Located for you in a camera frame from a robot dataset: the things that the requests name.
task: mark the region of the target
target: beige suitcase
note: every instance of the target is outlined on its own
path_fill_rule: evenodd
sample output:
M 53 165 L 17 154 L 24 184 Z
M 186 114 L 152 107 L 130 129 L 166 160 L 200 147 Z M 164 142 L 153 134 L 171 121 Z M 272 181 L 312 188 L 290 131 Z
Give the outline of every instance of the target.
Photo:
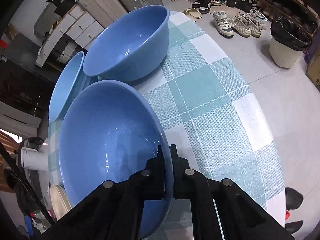
M 127 13 L 118 0 L 79 0 L 79 4 L 104 28 Z

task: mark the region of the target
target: metal screw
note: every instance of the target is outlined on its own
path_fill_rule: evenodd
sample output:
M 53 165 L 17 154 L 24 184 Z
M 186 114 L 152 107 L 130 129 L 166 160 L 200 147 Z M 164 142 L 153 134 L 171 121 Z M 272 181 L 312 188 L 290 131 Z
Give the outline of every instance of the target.
M 186 169 L 184 171 L 184 173 L 187 174 L 187 175 L 193 175 L 193 174 L 195 174 L 195 171 L 193 169 Z
M 232 185 L 232 180 L 231 180 L 231 179 L 224 179 L 224 180 L 222 181 L 222 183 L 223 183 L 223 185 L 229 187 L 229 186 Z
M 110 188 L 113 186 L 113 182 L 111 180 L 106 180 L 104 183 L 103 183 L 103 186 L 105 188 Z
M 142 175 L 142 176 L 148 177 L 148 176 L 150 176 L 150 174 L 151 174 L 151 172 L 150 172 L 149 170 L 143 170 L 143 171 L 141 171 L 141 175 Z

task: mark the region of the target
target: black cable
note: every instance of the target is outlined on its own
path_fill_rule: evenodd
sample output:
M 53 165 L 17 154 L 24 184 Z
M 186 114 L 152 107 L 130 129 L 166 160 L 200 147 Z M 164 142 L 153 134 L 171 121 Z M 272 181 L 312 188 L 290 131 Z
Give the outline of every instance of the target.
M 42 214 L 44 215 L 44 217 L 47 219 L 47 221 L 53 225 L 55 222 L 52 219 L 52 217 L 49 215 L 49 213 L 47 212 L 47 209 L 45 208 L 45 206 L 41 203 L 41 201 L 39 200 L 39 198 L 37 197 L 35 191 L 33 190 L 32 186 L 30 185 L 29 181 L 27 181 L 21 174 L 21 172 L 19 171 L 18 166 L 16 165 L 16 162 L 14 159 L 12 159 L 9 155 L 9 153 L 7 152 L 7 150 L 4 148 L 3 144 L 0 142 L 0 154 L 3 157 L 3 159 L 6 161 L 6 163 L 10 166 L 10 168 L 12 169 L 12 172 L 16 175 L 16 177 L 18 178 L 18 180 L 22 183 L 22 185 L 25 187 L 26 191 L 29 193 L 29 195 L 31 196 L 31 198 L 33 199 L 33 201 L 35 202 L 35 204 L 37 205 L 37 207 L 39 208 L 39 210 L 42 212 Z

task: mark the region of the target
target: bowl rim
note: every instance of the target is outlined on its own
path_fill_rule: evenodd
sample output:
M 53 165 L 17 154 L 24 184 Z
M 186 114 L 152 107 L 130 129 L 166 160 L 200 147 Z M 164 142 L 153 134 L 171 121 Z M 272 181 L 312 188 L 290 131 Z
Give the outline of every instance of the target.
M 77 100 L 79 100 L 79 97 L 80 95 L 82 95 L 83 93 L 86 93 L 87 90 L 89 89 L 92 89 L 92 87 L 95 87 L 95 86 L 99 86 L 101 84 L 104 84 L 104 83 L 109 83 L 109 84 L 115 84 L 115 85 L 118 85 L 122 88 L 125 88 L 127 91 L 129 91 L 130 93 L 132 93 L 133 95 L 135 95 L 137 97 L 137 99 L 143 104 L 143 106 L 146 108 L 146 110 L 149 112 L 149 114 L 151 115 L 152 119 L 153 119 L 153 122 L 154 124 L 156 125 L 156 128 L 158 129 L 158 131 L 160 132 L 160 136 L 161 136 L 161 143 L 163 145 L 161 145 L 162 147 L 162 151 L 166 151 L 168 152 L 168 154 L 170 155 L 169 158 L 165 158 L 165 192 L 166 192 L 166 195 L 165 195 L 165 198 L 166 201 L 167 201 L 167 209 L 165 210 L 165 213 L 162 214 L 162 216 L 160 217 L 161 219 L 154 224 L 153 228 L 151 229 L 151 231 L 143 236 L 143 238 L 146 238 L 148 236 L 150 236 L 151 234 L 153 234 L 160 226 L 161 224 L 164 222 L 165 218 L 167 217 L 167 214 L 169 212 L 169 209 L 170 209 L 170 206 L 171 206 L 171 202 L 172 202 L 172 199 L 173 199 L 173 177 L 172 179 L 170 180 L 170 174 L 167 173 L 167 169 L 171 169 L 171 174 L 173 174 L 173 166 L 172 166 L 172 159 L 171 159 L 171 152 L 170 152 L 170 147 L 169 147 L 169 144 L 168 144 L 168 140 L 167 140 L 167 137 L 164 133 L 164 130 L 163 130 L 163 127 L 160 123 L 160 120 L 159 118 L 157 117 L 155 111 L 153 110 L 153 108 L 151 107 L 151 105 L 148 103 L 148 101 L 132 86 L 124 83 L 124 82 L 121 82 L 121 81 L 117 81 L 117 80 L 101 80 L 101 81 L 98 81 L 96 83 L 93 83 L 91 84 L 90 86 L 86 87 L 84 90 L 82 90 L 78 96 L 76 97 L 76 99 L 71 103 L 69 109 L 72 108 L 73 104 L 76 103 Z M 65 125 L 65 122 L 62 122 L 62 125 L 61 125 L 61 130 L 60 130 L 60 139 L 59 139 L 59 142 L 58 142 L 58 149 L 60 149 L 60 144 L 62 142 L 61 140 L 61 137 L 63 135 L 63 130 L 64 130 L 64 125 Z M 61 155 L 60 155 L 61 151 L 59 150 L 59 169 L 60 169 L 60 174 L 61 174 L 61 179 L 62 179 L 62 182 L 65 186 L 65 178 L 64 178 L 64 173 L 63 173 L 63 169 L 61 168 Z
M 70 89 L 69 89 L 69 91 L 68 91 L 68 95 L 66 96 L 66 98 L 65 98 L 65 100 L 64 100 L 64 102 L 63 102 L 63 106 L 61 107 L 59 113 L 52 118 L 52 114 L 50 115 L 50 109 L 51 109 L 50 106 L 51 106 L 51 103 L 52 103 L 52 100 L 53 100 L 52 98 L 53 98 L 54 92 L 57 90 L 57 87 L 58 87 L 59 84 L 62 82 L 60 78 L 61 78 L 61 76 L 63 75 L 63 72 L 64 72 L 65 69 L 68 67 L 69 63 L 72 62 L 72 60 L 73 60 L 77 55 L 79 55 L 79 54 L 82 55 L 82 59 L 81 59 L 81 63 L 80 63 L 79 69 L 78 69 L 78 71 L 77 71 L 77 73 L 76 73 L 76 76 L 75 76 L 74 79 L 73 79 L 73 82 L 72 82 L 72 84 L 71 84 L 71 87 L 70 87 Z M 64 108 L 64 106 L 65 106 L 65 104 L 66 104 L 66 101 L 68 100 L 68 98 L 69 98 L 69 96 L 70 96 L 71 90 L 72 90 L 73 86 L 74 86 L 75 83 L 76 83 L 76 79 L 77 79 L 77 77 L 79 76 L 79 73 L 80 73 L 80 71 L 81 71 L 81 69 L 82 69 L 82 67 L 83 67 L 84 58 L 85 58 L 84 52 L 83 52 L 83 51 L 78 52 L 77 54 L 75 54 L 75 55 L 70 59 L 70 61 L 67 63 L 67 65 L 64 67 L 63 71 L 61 72 L 61 74 L 60 74 L 60 76 L 59 76 L 59 78 L 58 78 L 58 80 L 57 80 L 57 83 L 56 83 L 56 85 L 54 86 L 54 89 L 53 89 L 52 95 L 51 95 L 51 99 L 50 99 L 49 111 L 48 111 L 49 122 L 54 122 L 54 121 L 56 121 L 56 120 L 58 119 L 59 115 L 61 114 L 61 112 L 62 112 L 62 110 L 63 110 L 63 108 Z
M 100 33 L 100 35 L 98 36 L 98 38 L 96 39 L 96 41 L 98 41 L 99 38 L 100 38 L 100 36 L 103 35 L 103 33 L 106 32 L 110 27 L 112 27 L 112 25 L 113 25 L 114 23 L 116 23 L 117 21 L 120 21 L 121 19 L 124 19 L 124 18 L 128 17 L 128 15 L 129 15 L 130 13 L 133 13 L 133 12 L 138 11 L 138 10 L 146 10 L 147 8 L 150 8 L 150 7 L 164 8 L 164 9 L 166 10 L 166 12 L 167 12 L 167 15 L 166 15 L 165 19 L 163 20 L 163 22 L 161 23 L 161 25 L 160 25 L 142 44 L 140 44 L 139 47 L 135 48 L 135 50 L 134 50 L 133 52 L 135 52 L 135 51 L 137 51 L 138 49 L 140 49 L 141 47 L 145 46 L 147 43 L 150 42 L 150 39 L 151 39 L 152 37 L 154 37 L 154 36 L 160 31 L 160 29 L 163 28 L 163 26 L 164 26 L 165 24 L 167 24 L 167 22 L 168 22 L 168 20 L 169 20 L 170 11 L 169 11 L 165 6 L 163 6 L 163 5 L 158 5 L 158 4 L 148 5 L 148 6 L 140 7 L 140 8 L 138 8 L 138 9 L 135 9 L 135 10 L 133 10 L 133 11 L 131 11 L 131 12 L 123 15 L 122 17 L 120 17 L 119 19 L 117 19 L 116 21 L 114 21 L 111 25 L 109 25 L 102 33 Z M 92 46 L 89 48 L 89 51 L 90 51 L 91 48 L 94 48 L 94 47 L 95 47 L 94 45 L 95 45 L 95 43 L 92 44 Z M 133 53 L 131 53 L 129 56 L 127 56 L 126 59 L 132 57 L 132 55 L 133 55 Z M 124 58 L 123 58 L 122 60 L 120 60 L 118 63 L 116 63 L 115 65 L 113 65 L 112 67 L 104 70 L 103 72 L 98 72 L 98 73 L 97 73 L 97 72 L 95 72 L 95 73 L 92 73 L 92 72 L 91 72 L 91 73 L 90 73 L 90 71 L 91 71 L 92 69 L 91 69 L 91 68 L 88 68 L 88 69 L 87 69 L 87 68 L 85 67 L 85 64 L 84 64 L 84 73 L 85 73 L 87 76 L 89 76 L 89 77 L 99 76 L 99 75 L 105 73 L 106 71 L 109 71 L 109 70 L 111 70 L 111 69 L 116 68 L 123 60 L 124 60 Z

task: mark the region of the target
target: slipper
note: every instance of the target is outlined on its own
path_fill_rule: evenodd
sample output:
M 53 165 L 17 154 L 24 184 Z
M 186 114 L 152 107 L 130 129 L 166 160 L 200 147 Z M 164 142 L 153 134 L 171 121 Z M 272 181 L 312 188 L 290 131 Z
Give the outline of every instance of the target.
M 188 11 L 182 11 L 182 13 L 188 16 L 191 21 L 196 22 L 196 18 L 192 16 Z
M 187 12 L 196 19 L 200 19 L 202 17 L 201 13 L 199 13 L 195 8 L 189 7 Z

